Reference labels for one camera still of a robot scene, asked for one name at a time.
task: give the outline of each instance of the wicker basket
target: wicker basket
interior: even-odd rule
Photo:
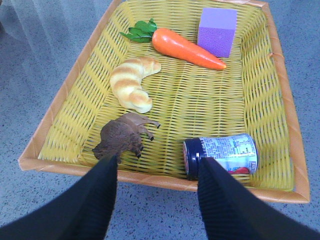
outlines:
[[[151,17],[159,27],[197,41],[203,8],[236,9],[237,30],[227,69],[215,71],[164,56],[151,43],[130,42],[125,32]],[[128,57],[151,56],[162,70],[142,87],[153,99],[142,157],[125,152],[123,182],[196,191],[186,179],[186,138],[250,134],[259,165],[252,176],[235,175],[258,198],[307,203],[310,189],[304,148],[280,41],[268,4],[254,0],[114,0],[19,158],[22,170],[84,175],[97,163],[92,148],[109,120],[128,112],[111,93],[109,74]]]

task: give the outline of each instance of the toy bread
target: toy bread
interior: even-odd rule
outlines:
[[[110,75],[113,95],[127,109],[146,113],[152,108],[152,99],[141,87],[142,79],[156,74],[161,64],[149,56],[132,57],[117,66]]]

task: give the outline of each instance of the can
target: can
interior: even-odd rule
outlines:
[[[230,174],[254,174],[259,155],[247,133],[225,137],[196,137],[183,141],[183,158],[188,179],[198,177],[201,158],[214,158]]]

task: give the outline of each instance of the orange carrot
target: orange carrot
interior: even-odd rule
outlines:
[[[148,23],[138,21],[129,33],[121,34],[138,43],[152,42],[153,47],[160,53],[185,60],[208,69],[223,70],[227,65],[209,51],[185,39],[168,28],[157,28],[151,18]]]

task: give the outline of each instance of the purple foam cube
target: purple foam cube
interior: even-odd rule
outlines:
[[[197,44],[215,55],[228,58],[237,29],[237,10],[204,8],[198,30]]]

